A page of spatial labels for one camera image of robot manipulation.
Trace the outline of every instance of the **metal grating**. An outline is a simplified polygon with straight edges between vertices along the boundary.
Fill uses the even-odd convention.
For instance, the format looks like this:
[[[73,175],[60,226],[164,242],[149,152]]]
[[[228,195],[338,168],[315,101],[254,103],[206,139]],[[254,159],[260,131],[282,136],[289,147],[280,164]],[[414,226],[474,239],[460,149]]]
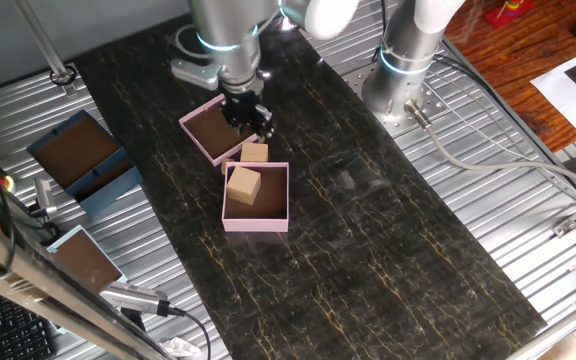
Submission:
[[[450,54],[443,45],[440,52]],[[360,93],[370,68],[344,78]],[[456,157],[475,164],[521,157],[549,162],[516,120],[463,73],[435,62],[426,85],[465,119],[445,106],[437,107],[436,98],[424,104],[437,135]],[[576,192],[569,184],[534,169],[462,170],[448,163],[419,127],[384,126],[396,133],[393,138],[406,157],[548,324],[576,309],[576,233],[558,239],[551,230],[576,211]]]
[[[79,93],[66,97],[45,73],[0,89],[0,165],[15,179],[15,195],[26,205],[34,201],[33,178],[50,178],[28,154],[28,145],[81,109],[88,111],[108,129],[82,79],[78,78],[75,84]],[[69,230],[76,225],[86,228],[129,278],[129,283],[168,294],[171,303],[204,323],[211,337],[212,358],[230,359],[140,187],[121,196],[95,218],[90,218],[52,179],[51,184],[59,204],[59,215],[54,219],[61,229]],[[192,359],[205,359],[204,335],[191,320],[144,315],[143,321],[148,334],[155,340],[179,336],[202,349],[202,353]],[[59,350],[57,359],[112,357],[72,333],[57,335],[55,343]]]

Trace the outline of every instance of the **blue light ring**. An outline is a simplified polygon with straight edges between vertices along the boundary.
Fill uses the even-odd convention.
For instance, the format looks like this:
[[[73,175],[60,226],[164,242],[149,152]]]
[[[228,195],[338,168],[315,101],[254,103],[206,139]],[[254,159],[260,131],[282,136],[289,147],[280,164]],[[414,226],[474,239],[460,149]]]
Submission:
[[[399,74],[404,74],[404,75],[417,75],[417,74],[421,74],[423,72],[426,72],[426,70],[428,70],[430,68],[430,64],[428,64],[428,66],[426,66],[423,69],[420,70],[402,70],[399,69],[398,67],[392,65],[391,63],[388,62],[388,60],[386,60],[386,57],[384,56],[384,51],[383,49],[379,49],[379,57],[381,58],[381,62],[386,65],[386,67],[396,73]]]

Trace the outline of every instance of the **red object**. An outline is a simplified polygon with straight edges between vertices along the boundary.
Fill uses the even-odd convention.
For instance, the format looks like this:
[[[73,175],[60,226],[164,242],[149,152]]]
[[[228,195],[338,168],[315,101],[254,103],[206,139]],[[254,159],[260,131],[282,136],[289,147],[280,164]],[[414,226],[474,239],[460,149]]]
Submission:
[[[502,27],[506,26],[506,24],[511,22],[512,19],[523,15],[524,13],[526,13],[526,11],[532,8],[532,2],[530,0],[524,0],[524,2],[521,5],[519,5],[517,10],[515,10],[514,12],[510,12],[508,11],[508,9],[506,9],[504,10],[504,12],[501,13],[501,16],[497,18],[497,15],[499,15],[499,12],[501,11],[501,8],[504,5],[496,8],[495,10],[489,12],[488,14],[486,14],[486,16],[484,16],[486,22],[494,26],[495,29],[501,29]]]

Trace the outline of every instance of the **keyboard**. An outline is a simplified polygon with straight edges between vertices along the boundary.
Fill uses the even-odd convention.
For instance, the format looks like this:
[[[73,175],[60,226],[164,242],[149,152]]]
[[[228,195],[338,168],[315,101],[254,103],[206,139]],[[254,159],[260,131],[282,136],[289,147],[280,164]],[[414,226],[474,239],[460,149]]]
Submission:
[[[0,296],[0,360],[46,360],[54,356],[48,322]]]

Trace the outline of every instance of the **gray cable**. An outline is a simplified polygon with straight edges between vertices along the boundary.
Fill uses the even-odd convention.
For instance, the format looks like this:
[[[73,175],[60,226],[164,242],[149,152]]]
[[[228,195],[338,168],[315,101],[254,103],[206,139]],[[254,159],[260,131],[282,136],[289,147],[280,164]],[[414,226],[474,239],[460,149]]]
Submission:
[[[550,171],[554,171],[554,172],[560,173],[562,175],[568,176],[569,178],[576,181],[576,174],[574,172],[563,169],[557,165],[546,164],[546,163],[537,162],[537,161],[517,161],[517,162],[511,162],[511,163],[501,163],[501,164],[491,164],[491,165],[468,164],[468,163],[465,163],[465,162],[455,158],[454,156],[450,155],[450,153],[446,150],[446,148],[444,148],[444,146],[441,145],[441,143],[439,142],[439,138],[437,138],[437,134],[435,134],[432,127],[426,128],[426,133],[428,133],[428,136],[430,136],[432,141],[435,143],[435,146],[437,147],[439,152],[441,152],[446,157],[446,159],[448,159],[448,161],[450,161],[454,165],[459,166],[460,168],[464,168],[466,170],[491,171],[491,170],[513,169],[513,168],[519,168],[519,167],[533,167],[533,168],[541,168],[541,169],[547,169]]]

